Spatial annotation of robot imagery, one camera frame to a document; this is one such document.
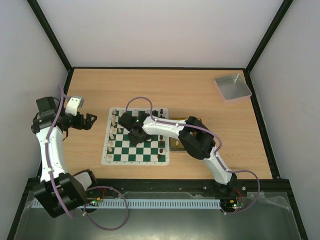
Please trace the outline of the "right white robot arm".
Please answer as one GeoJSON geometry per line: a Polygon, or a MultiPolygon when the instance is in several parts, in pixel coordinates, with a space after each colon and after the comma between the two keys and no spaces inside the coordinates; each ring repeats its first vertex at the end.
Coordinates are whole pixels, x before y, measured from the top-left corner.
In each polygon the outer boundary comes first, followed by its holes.
{"type": "Polygon", "coordinates": [[[141,113],[132,116],[124,112],[118,119],[118,124],[128,131],[129,141],[133,146],[153,139],[153,135],[179,140],[186,152],[197,160],[202,160],[211,171],[216,184],[216,190],[224,196],[229,196],[236,189],[237,176],[222,160],[217,139],[198,118],[190,116],[185,120],[172,120],[141,113]]]}

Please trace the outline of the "green white chess board mat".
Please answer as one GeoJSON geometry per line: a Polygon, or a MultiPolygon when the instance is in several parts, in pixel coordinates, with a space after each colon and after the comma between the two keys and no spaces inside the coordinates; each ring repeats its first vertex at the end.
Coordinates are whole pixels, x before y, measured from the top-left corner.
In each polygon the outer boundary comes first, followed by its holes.
{"type": "Polygon", "coordinates": [[[129,132],[119,125],[124,108],[109,109],[101,164],[104,166],[166,166],[170,163],[168,137],[154,135],[152,140],[133,146],[129,132]]]}

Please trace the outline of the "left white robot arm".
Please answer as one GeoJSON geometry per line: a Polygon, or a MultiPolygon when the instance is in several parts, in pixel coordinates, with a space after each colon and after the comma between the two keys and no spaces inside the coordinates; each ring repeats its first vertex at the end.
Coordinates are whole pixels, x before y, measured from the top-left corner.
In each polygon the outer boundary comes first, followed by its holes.
{"type": "Polygon", "coordinates": [[[63,141],[69,129],[90,130],[97,116],[81,114],[78,109],[84,99],[72,96],[55,102],[52,96],[36,100],[38,113],[32,121],[31,130],[36,135],[41,150],[40,183],[33,194],[48,214],[56,218],[88,203],[86,191],[97,183],[90,169],[70,174],[65,164],[63,141]]]}

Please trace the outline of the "gold metal tin tray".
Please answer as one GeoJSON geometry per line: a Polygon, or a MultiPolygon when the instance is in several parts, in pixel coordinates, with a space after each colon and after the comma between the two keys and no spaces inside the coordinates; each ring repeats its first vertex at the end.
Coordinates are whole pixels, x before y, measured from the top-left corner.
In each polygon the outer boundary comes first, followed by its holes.
{"type": "Polygon", "coordinates": [[[176,138],[169,138],[169,150],[171,152],[186,152],[182,143],[176,138]]]}

